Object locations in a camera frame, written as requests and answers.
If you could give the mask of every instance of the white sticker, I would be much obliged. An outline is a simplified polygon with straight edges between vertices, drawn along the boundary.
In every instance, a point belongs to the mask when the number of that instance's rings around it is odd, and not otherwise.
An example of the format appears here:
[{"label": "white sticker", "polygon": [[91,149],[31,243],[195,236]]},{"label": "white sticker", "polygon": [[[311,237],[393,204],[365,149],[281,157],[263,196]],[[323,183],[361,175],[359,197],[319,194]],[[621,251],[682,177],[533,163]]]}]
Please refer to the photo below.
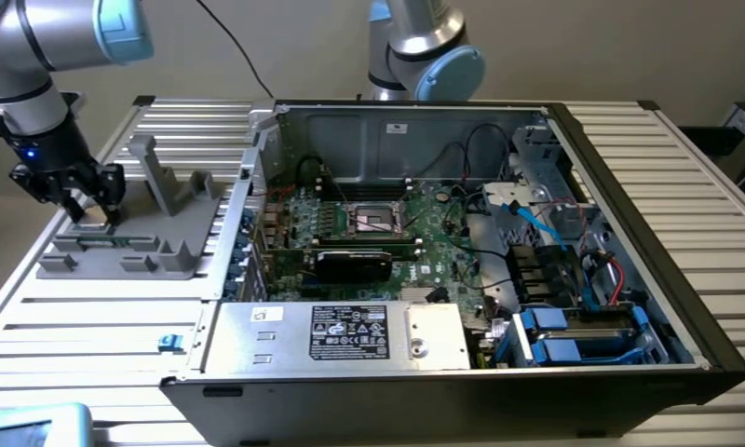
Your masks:
[{"label": "white sticker", "polygon": [[407,124],[387,124],[386,125],[386,133],[397,133],[399,135],[405,135],[409,133],[409,125]]},{"label": "white sticker", "polygon": [[283,320],[283,307],[254,307],[250,309],[250,322]]}]

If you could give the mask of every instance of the aluminum slat surface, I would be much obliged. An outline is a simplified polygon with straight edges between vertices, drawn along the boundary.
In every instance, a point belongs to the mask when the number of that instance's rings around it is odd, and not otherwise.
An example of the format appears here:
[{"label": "aluminum slat surface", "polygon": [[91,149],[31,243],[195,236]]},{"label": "aluminum slat surface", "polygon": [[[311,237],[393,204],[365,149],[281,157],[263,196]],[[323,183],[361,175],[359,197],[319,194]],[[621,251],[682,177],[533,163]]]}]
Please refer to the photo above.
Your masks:
[{"label": "aluminum slat surface", "polygon": [[[690,156],[696,149],[685,146],[654,113],[633,102],[570,102],[567,105],[745,357],[742,209],[726,198],[729,195],[721,184]],[[226,175],[230,178],[235,172],[221,167],[237,163],[249,145],[238,133],[246,125],[249,107],[247,102],[157,100],[143,111],[137,130],[153,129],[161,136],[158,153],[163,160],[179,167],[209,167],[215,177]],[[129,172],[135,169],[122,152],[118,161],[126,161]],[[213,223],[213,241],[217,240],[223,213],[225,207]],[[214,245],[206,247],[207,254],[213,249]],[[202,266],[209,269],[207,256]],[[10,376],[0,375],[0,409],[29,402],[55,403],[74,399],[78,394],[77,400],[86,401],[91,407],[97,445],[203,447],[201,436],[155,390],[162,372],[166,368],[181,367],[179,359],[186,356],[149,353],[159,334],[181,333],[189,337],[195,333],[195,318],[175,321],[189,312],[193,305],[189,298],[183,296],[162,303],[171,306],[165,311],[165,318],[114,312],[115,324],[58,327],[51,324],[54,312],[39,312],[35,324],[30,321],[31,312],[15,307],[54,305],[50,308],[61,310],[78,304],[82,295],[65,293],[63,302],[54,299],[53,293],[19,293],[19,296],[26,301],[10,301],[3,310],[9,315],[2,319],[6,324],[0,327],[0,370],[13,368]],[[149,300],[149,295],[137,296],[123,303],[122,309],[131,308],[134,314],[146,313],[153,305]],[[91,322],[109,319],[98,313],[111,312],[110,302],[99,301],[98,304],[95,311],[82,313]],[[29,364],[17,357],[25,350],[38,356]],[[119,350],[133,355],[115,355]],[[71,355],[59,356],[63,351]],[[87,373],[55,373],[61,368]],[[498,445],[745,446],[745,383],[709,405],[668,409],[618,440],[554,440]]]}]

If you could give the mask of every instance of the white wall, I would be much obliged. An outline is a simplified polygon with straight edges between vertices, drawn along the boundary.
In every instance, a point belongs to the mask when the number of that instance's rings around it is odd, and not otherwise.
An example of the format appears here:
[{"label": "white wall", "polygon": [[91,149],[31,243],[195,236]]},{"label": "white wall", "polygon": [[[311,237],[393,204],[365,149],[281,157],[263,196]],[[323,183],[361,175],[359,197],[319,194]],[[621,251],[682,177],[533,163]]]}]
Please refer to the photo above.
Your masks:
[{"label": "white wall", "polygon": [[[234,31],[273,93],[365,90],[365,0],[205,0]],[[454,0],[481,46],[478,98],[653,99],[682,123],[714,123],[745,100],[745,0]],[[245,62],[191,0],[145,0],[155,57],[55,76],[89,96],[94,152],[138,94],[262,96]],[[0,194],[13,154],[0,143]]]}]

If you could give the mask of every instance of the metal rail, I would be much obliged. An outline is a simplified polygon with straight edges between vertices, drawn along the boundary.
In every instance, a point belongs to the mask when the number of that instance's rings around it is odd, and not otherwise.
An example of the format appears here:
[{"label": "metal rail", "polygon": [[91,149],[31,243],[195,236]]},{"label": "metal rail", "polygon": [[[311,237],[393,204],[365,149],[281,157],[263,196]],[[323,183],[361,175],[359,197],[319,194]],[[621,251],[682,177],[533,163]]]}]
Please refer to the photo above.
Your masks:
[{"label": "metal rail", "polygon": [[[631,102],[567,105],[745,357],[745,196],[661,113]],[[249,102],[157,100],[130,113],[105,156],[117,154],[130,177],[138,175],[123,144],[133,133],[151,133],[162,164],[210,169],[215,178],[233,182],[250,147],[249,111]],[[186,170],[179,174],[189,175]],[[53,219],[39,241],[58,226]],[[131,289],[133,296],[118,296],[93,283],[63,293],[39,291],[30,287],[31,260],[43,249],[39,242],[0,293],[0,409],[77,400],[91,409],[99,444],[206,445],[155,388],[162,373],[186,367],[191,352],[159,354],[155,340],[163,333],[194,337],[199,318],[214,310],[210,304],[186,292],[159,300],[158,293],[142,288]],[[518,445],[745,445],[745,383],[702,407],[669,409],[618,440]]]}]

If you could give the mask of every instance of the capacitor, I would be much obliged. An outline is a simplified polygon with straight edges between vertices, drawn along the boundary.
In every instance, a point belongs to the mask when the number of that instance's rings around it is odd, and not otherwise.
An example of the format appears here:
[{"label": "capacitor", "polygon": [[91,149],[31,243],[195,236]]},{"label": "capacitor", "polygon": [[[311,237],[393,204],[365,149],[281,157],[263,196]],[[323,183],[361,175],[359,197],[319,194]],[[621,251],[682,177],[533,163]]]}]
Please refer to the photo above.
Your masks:
[{"label": "capacitor", "polygon": [[438,203],[449,202],[449,194],[445,193],[443,191],[439,191],[438,193],[435,193],[435,196],[433,196],[433,198],[435,198],[435,201]]}]

